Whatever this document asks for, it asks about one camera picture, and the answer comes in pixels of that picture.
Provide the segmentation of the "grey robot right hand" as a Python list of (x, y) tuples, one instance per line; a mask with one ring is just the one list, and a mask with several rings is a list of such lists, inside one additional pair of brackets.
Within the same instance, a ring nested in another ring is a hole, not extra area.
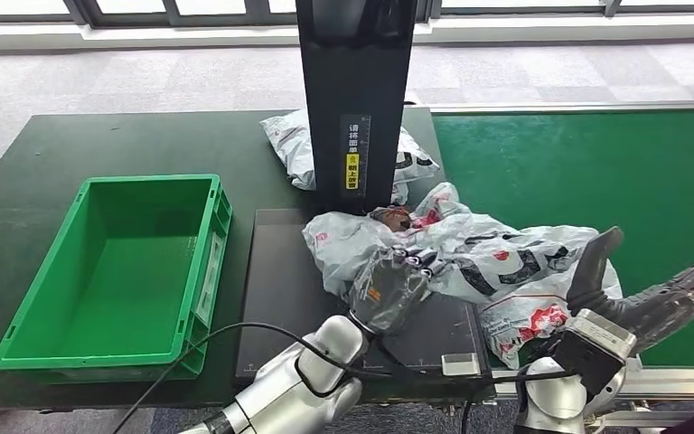
[(589, 309), (635, 335), (631, 355), (636, 355), (694, 320), (694, 265), (629, 297), (610, 298), (602, 290), (605, 267), (623, 239), (623, 231), (613, 226), (586, 244), (567, 292), (567, 308), (573, 316)]

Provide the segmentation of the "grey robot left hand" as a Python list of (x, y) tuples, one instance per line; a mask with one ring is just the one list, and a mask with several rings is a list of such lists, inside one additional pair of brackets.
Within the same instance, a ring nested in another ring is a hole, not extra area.
[(411, 247), (375, 250), (349, 292), (350, 316), (371, 335), (401, 328), (428, 292), (437, 252)]

